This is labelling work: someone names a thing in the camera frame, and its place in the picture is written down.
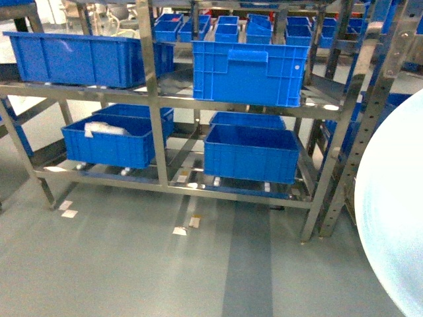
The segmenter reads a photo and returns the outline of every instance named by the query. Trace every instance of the metal shelf frame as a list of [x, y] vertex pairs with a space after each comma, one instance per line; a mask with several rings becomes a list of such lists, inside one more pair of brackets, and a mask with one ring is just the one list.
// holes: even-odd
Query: metal shelf frame
[[363, 103], [365, 112], [355, 138], [350, 155], [338, 162], [333, 182], [327, 192], [322, 209], [319, 228], [320, 237], [333, 233], [337, 218], [344, 206], [355, 223], [354, 187], [362, 155], [367, 147], [375, 126], [386, 105], [391, 87], [405, 61], [410, 56], [418, 56], [423, 50], [421, 36], [416, 29], [423, 15], [423, 3], [419, 0], [396, 0], [398, 7], [393, 23], [382, 43], [379, 65], [372, 74]]
[[[180, 94], [165, 94], [165, 85], [157, 80], [154, 67], [153, 56], [153, 32], [150, 17], [152, 16], [153, 6], [170, 5], [180, 6], [177, 1], [174, 5], [164, 4], [160, 1], [148, 2], [148, 0], [137, 0], [136, 9], [139, 19], [139, 33], [142, 46], [142, 54], [145, 67], [145, 77], [147, 82], [147, 93], [137, 92], [133, 90], [116, 90], [102, 89], [93, 87], [71, 87], [65, 85], [39, 85], [34, 83], [17, 83], [14, 81], [0, 83], [0, 95], [6, 98], [8, 95], [20, 96], [40, 96], [59, 99], [62, 114], [66, 123], [72, 122], [71, 114], [66, 100], [90, 100], [98, 101], [102, 107], [108, 106], [111, 102], [122, 102], [128, 104], [145, 104], [150, 107], [151, 122], [153, 128], [153, 139], [155, 145], [155, 162], [146, 170], [136, 170], [132, 174], [122, 176], [117, 174], [116, 169], [101, 170], [101, 166], [93, 166], [87, 164], [80, 170], [73, 169], [56, 169], [52, 171], [49, 166], [56, 166], [66, 159], [65, 146], [63, 139], [51, 145], [44, 147], [29, 157], [22, 145], [16, 129], [13, 125], [13, 119], [9, 117], [7, 106], [0, 106], [0, 115], [4, 118], [5, 125], [9, 130], [9, 134], [18, 152], [24, 162], [30, 177], [39, 185], [42, 197], [50, 207], [55, 207], [59, 201], [53, 196], [47, 179], [60, 179], [75, 183], [100, 184], [105, 186], [116, 186], [123, 188], [135, 188], [139, 190], [150, 190], [156, 192], [166, 192], [172, 194], [195, 195], [201, 197], [212, 197], [218, 199], [229, 199], [239, 201], [249, 201], [252, 203], [263, 203], [268, 205], [286, 206], [300, 209], [308, 209], [305, 217], [303, 229], [301, 231], [301, 241], [306, 242], [310, 239], [315, 223], [324, 200], [327, 197], [329, 184], [337, 161], [336, 153], [342, 144], [348, 124], [350, 122], [352, 111], [356, 100], [361, 91], [365, 74], [369, 70], [371, 57], [376, 46], [379, 43], [381, 33], [382, 20], [373, 15], [375, 8], [383, 0], [373, 0], [369, 18], [369, 25], [364, 40], [363, 48], [358, 55], [358, 66], [355, 68], [352, 84], [344, 93], [344, 85], [336, 83], [332, 80], [325, 79], [313, 74], [313, 66], [316, 58], [317, 46], [319, 43], [320, 33], [325, 17], [325, 7], [332, 1], [316, 0], [316, 1], [277, 1], [269, 3], [260, 3], [258, 7], [243, 7], [243, 2], [238, 1], [191, 1], [193, 20], [193, 39], [198, 35], [198, 14], [203, 8], [225, 8], [252, 11], [268, 11], [278, 8], [278, 22], [275, 27], [275, 38], [282, 42], [284, 17], [289, 10], [290, 5], [314, 4], [315, 10], [318, 12], [317, 25], [313, 34], [313, 42], [309, 53], [307, 70], [305, 74], [305, 85], [302, 90], [301, 106], [298, 108], [281, 108], [281, 107], [263, 107], [260, 105], [251, 106], [246, 104], [231, 104], [225, 102], [206, 102], [194, 100], [191, 96], [183, 96]], [[344, 4], [348, 8], [352, 8], [354, 0], [344, 0]], [[344, 10], [343, 16], [348, 15], [349, 11]], [[86, 22], [84, 29], [85, 34], [90, 33], [89, 23]], [[327, 109], [327, 104], [338, 106], [335, 111]], [[194, 110], [194, 122], [191, 124], [179, 124], [176, 127], [174, 136], [185, 138], [185, 144], [180, 151], [174, 153], [166, 150], [163, 143], [163, 133], [161, 125], [160, 109], [165, 106], [175, 108], [186, 108]], [[207, 127], [200, 125], [200, 110], [221, 110], [236, 112], [254, 112], [263, 111], [267, 114], [280, 114], [284, 116], [296, 117], [295, 132], [298, 133], [301, 126], [302, 118], [313, 118], [316, 122], [319, 120], [330, 119], [336, 120], [338, 126], [334, 133], [332, 144], [330, 146], [330, 155], [325, 161], [325, 165], [321, 168], [321, 172], [317, 172], [313, 167], [311, 157], [308, 155], [308, 146], [301, 150], [298, 163], [298, 175], [295, 184], [292, 186], [284, 186], [281, 184], [263, 184], [255, 182], [253, 189], [243, 188], [243, 182], [235, 182], [236, 186], [229, 184], [227, 180], [218, 178], [210, 178], [203, 175], [201, 166], [200, 153], [192, 151], [195, 142], [202, 139], [204, 130]], [[315, 142], [315, 136], [311, 134], [310, 143]]]

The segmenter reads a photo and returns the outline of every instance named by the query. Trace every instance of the crate handle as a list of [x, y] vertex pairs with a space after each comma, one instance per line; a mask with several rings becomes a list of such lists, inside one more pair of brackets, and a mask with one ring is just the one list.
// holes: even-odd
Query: crate handle
[[255, 63], [267, 63], [269, 54], [265, 51], [229, 50], [227, 57], [229, 61], [252, 61]]

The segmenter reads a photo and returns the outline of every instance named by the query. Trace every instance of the small paper label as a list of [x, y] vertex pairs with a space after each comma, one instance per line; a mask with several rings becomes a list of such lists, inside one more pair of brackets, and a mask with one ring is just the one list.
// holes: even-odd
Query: small paper label
[[192, 228], [198, 228], [200, 226], [200, 220], [201, 220], [200, 216], [195, 216], [195, 215], [192, 216], [189, 226]]
[[73, 201], [70, 201], [70, 200], [65, 200], [65, 201], [64, 201], [64, 202], [60, 205], [59, 210], [63, 210], [63, 211], [68, 210], [68, 209], [69, 209], [69, 207], [71, 207], [72, 203], [73, 203]]
[[185, 227], [175, 227], [173, 229], [173, 234], [179, 234], [180, 236], [186, 236], [186, 228]]
[[187, 179], [187, 176], [185, 175], [179, 175], [178, 179], [176, 180], [178, 183], [185, 183]]
[[62, 217], [65, 218], [74, 218], [74, 216], [77, 214], [78, 212], [76, 210], [70, 210], [68, 209], [67, 211], [65, 211], [64, 213], [61, 214]]

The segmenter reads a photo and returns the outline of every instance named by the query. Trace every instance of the gray floor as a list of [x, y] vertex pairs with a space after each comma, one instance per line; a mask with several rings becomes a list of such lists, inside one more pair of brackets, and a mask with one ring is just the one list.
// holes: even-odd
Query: gray floor
[[[396, 92], [423, 87], [401, 78]], [[73, 103], [74, 119], [96, 107]], [[62, 125], [55, 107], [24, 129], [37, 149]], [[8, 136], [0, 158], [0, 316], [402, 316], [347, 215], [332, 238], [302, 246], [302, 210], [81, 184], [66, 219], [42, 205]], [[58, 194], [67, 184], [51, 185]], [[172, 234], [193, 214], [199, 229]]]

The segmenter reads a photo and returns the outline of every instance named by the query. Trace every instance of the blue storage bin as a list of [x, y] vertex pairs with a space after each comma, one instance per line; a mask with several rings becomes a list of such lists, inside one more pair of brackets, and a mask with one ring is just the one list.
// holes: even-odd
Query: blue storage bin
[[[4, 32], [24, 81], [129, 88], [145, 83], [141, 42], [133, 38]], [[157, 76], [174, 70], [173, 47], [155, 44]]]
[[288, 17], [287, 25], [305, 25], [311, 26], [310, 20], [308, 17]]
[[176, 14], [176, 13], [163, 13], [159, 18], [157, 18], [156, 23], [160, 21], [167, 21], [167, 22], [181, 22], [183, 21], [184, 15]]
[[194, 98], [299, 106], [308, 47], [193, 42]]
[[332, 26], [324, 26], [322, 29], [322, 35], [320, 37], [319, 46], [321, 48], [331, 48], [335, 34], [335, 28]]
[[216, 112], [210, 120], [210, 125], [241, 125], [246, 127], [267, 127], [285, 130], [285, 122], [281, 116], [268, 114], [246, 114], [238, 112]]
[[[93, 114], [107, 114], [111, 116], [124, 116], [150, 119], [150, 108], [148, 106], [137, 106], [133, 104], [114, 104], [107, 108], [93, 112]], [[163, 136], [167, 139], [174, 129], [173, 108], [161, 108], [161, 123]]]
[[[93, 121], [123, 127], [130, 135], [93, 132], [93, 137], [85, 137], [85, 124]], [[69, 160], [145, 168], [155, 156], [153, 133], [148, 119], [97, 114], [63, 127], [61, 131]]]
[[232, 24], [238, 25], [239, 17], [221, 15], [217, 19], [217, 24]]
[[269, 16], [268, 15], [256, 15], [256, 14], [254, 14], [254, 13], [249, 13], [249, 14], [247, 14], [247, 18], [251, 21], [251, 20], [254, 20], [255, 18], [259, 18], [259, 19], [262, 19], [262, 20], [267, 20], [267, 21], [269, 21]]
[[218, 24], [214, 38], [216, 42], [238, 43], [238, 26], [234, 24]]
[[0, 0], [0, 7], [12, 7], [15, 5], [28, 5], [35, 3], [35, 0]]
[[263, 18], [253, 18], [247, 24], [247, 43], [269, 44], [272, 39], [272, 25]]
[[182, 22], [159, 21], [154, 27], [157, 42], [176, 42]]
[[305, 25], [287, 25], [285, 38], [287, 45], [310, 46], [311, 31]]
[[350, 18], [348, 21], [348, 26], [351, 26], [352, 28], [361, 28], [363, 25], [363, 19], [362, 18]]
[[292, 184], [298, 156], [292, 131], [217, 124], [204, 140], [204, 174]]
[[[207, 26], [206, 23], [200, 23], [199, 25], [199, 35], [200, 35], [200, 41], [204, 40], [207, 33]], [[182, 28], [179, 30], [179, 39], [181, 42], [189, 43], [192, 41], [192, 24], [191, 23], [185, 23]]]

